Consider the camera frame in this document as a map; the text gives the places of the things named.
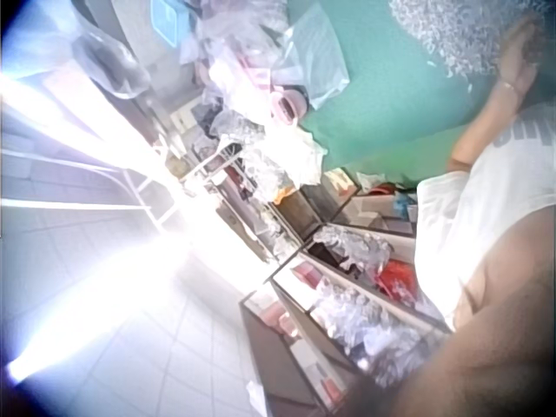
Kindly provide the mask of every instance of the bright light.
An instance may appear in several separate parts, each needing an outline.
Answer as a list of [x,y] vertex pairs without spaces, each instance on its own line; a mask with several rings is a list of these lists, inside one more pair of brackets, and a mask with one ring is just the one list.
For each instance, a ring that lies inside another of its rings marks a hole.
[[186,258],[188,247],[173,235],[132,248],[77,284],[75,293],[47,319],[23,353],[8,365],[17,384],[77,352],[116,328],[144,304],[159,298]]

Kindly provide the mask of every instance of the white plastic bag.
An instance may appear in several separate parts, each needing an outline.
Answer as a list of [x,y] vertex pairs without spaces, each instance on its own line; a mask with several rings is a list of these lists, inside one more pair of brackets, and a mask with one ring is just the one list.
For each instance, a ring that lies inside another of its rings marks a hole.
[[324,278],[317,293],[317,320],[381,387],[402,381],[440,345],[441,341],[430,341],[352,288],[332,285]]
[[4,39],[3,73],[32,76],[71,59],[120,98],[133,98],[150,85],[149,73],[129,50],[89,23],[70,0],[28,2]]
[[314,109],[349,84],[334,28],[322,7],[311,6],[278,41],[283,55],[273,67],[273,85],[301,85]]
[[267,124],[265,130],[267,139],[257,147],[288,173],[297,189],[303,184],[321,183],[322,158],[328,151],[313,140],[313,135],[274,122]]
[[267,124],[270,119],[269,90],[261,89],[255,83],[241,58],[227,44],[215,45],[212,57],[214,63],[208,74],[221,91],[224,107],[235,110],[251,122]]

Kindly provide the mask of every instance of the plastic bag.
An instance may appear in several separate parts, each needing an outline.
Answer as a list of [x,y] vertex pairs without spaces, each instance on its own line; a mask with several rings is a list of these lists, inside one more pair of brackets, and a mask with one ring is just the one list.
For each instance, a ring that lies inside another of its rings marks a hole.
[[285,261],[297,250],[294,241],[286,234],[282,233],[275,239],[272,253],[279,261]]
[[322,279],[314,315],[381,387],[406,378],[439,346],[352,288]]
[[283,55],[274,65],[273,85],[301,85],[314,109],[338,96],[349,75],[334,28],[316,3],[278,41]]
[[347,259],[340,265],[346,270],[355,265],[361,272],[377,275],[390,259],[390,245],[384,239],[370,233],[354,233],[342,226],[324,226],[313,240],[324,243],[340,256],[346,256]]
[[295,187],[321,183],[322,158],[327,150],[313,140],[313,135],[295,126],[270,123],[265,127],[267,139],[257,147],[283,168]]
[[386,176],[384,174],[367,175],[358,172],[357,181],[361,185],[361,191],[363,192],[363,194],[368,194],[374,187],[377,187],[386,182]]
[[254,197],[262,202],[273,202],[281,189],[293,184],[282,169],[268,159],[259,149],[249,148],[242,151],[245,173],[257,185]]
[[261,88],[227,44],[220,43],[211,53],[214,63],[208,74],[221,91],[224,107],[257,124],[267,124],[270,118],[269,80],[268,88]]
[[89,23],[70,0],[28,2],[4,39],[3,73],[32,76],[71,59],[120,98],[133,98],[150,85],[149,73],[129,50]]
[[254,124],[239,113],[225,109],[216,115],[210,126],[210,135],[220,138],[219,149],[226,148],[230,143],[239,143],[248,147],[264,140],[264,128]]

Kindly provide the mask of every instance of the transparent plastic packaging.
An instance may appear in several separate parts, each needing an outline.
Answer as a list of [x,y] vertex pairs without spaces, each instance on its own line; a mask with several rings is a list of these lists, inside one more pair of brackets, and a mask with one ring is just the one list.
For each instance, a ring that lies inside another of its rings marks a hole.
[[348,270],[355,265],[361,272],[379,274],[390,259],[390,245],[370,233],[354,233],[342,226],[327,225],[313,237],[347,259],[341,267]]
[[273,67],[273,85],[301,85],[317,110],[349,84],[340,42],[322,7],[315,3],[278,40],[282,56]]
[[352,288],[322,279],[314,314],[346,354],[381,387],[405,379],[439,343],[399,321],[379,304]]
[[138,96],[150,76],[119,41],[89,23],[70,0],[28,2],[3,44],[3,73],[12,78],[55,70],[75,59],[103,89]]

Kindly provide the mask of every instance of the white tiled floor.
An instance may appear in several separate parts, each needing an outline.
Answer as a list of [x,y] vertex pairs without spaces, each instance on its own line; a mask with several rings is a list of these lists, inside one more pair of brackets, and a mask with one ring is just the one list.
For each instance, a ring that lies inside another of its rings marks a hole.
[[177,339],[187,348],[206,359],[212,357],[212,334],[205,333],[191,321],[183,321]]
[[249,399],[245,381],[217,367],[213,368],[215,399],[229,406],[249,411]]
[[162,391],[159,415],[160,417],[213,417],[212,399],[169,376]]
[[[101,197],[116,202],[121,196],[111,182],[81,171],[68,178],[72,172],[33,162],[31,181],[3,178],[3,196],[35,199],[39,194],[44,200],[75,202]],[[3,232],[2,342],[10,361],[61,306],[87,294],[83,289],[91,270],[156,235],[142,213],[44,216],[32,209],[3,210]],[[202,281],[205,268],[198,267],[190,270]],[[34,374],[24,387],[47,411],[64,417],[250,416],[245,387],[252,364],[245,363],[244,333],[184,281],[178,275],[120,327]]]
[[5,236],[2,251],[4,319],[38,306],[71,284],[47,231]]
[[137,314],[122,326],[121,337],[136,352],[164,369],[168,363],[173,338],[145,314]]
[[164,373],[128,347],[120,336],[99,360],[93,376],[146,414],[156,412]]
[[215,401],[215,417],[251,417],[251,413]]
[[211,370],[209,361],[180,343],[176,343],[172,349],[172,358],[168,367],[169,374],[206,395],[212,395]]
[[68,417],[146,417],[147,415],[93,379],[87,381],[66,412]]

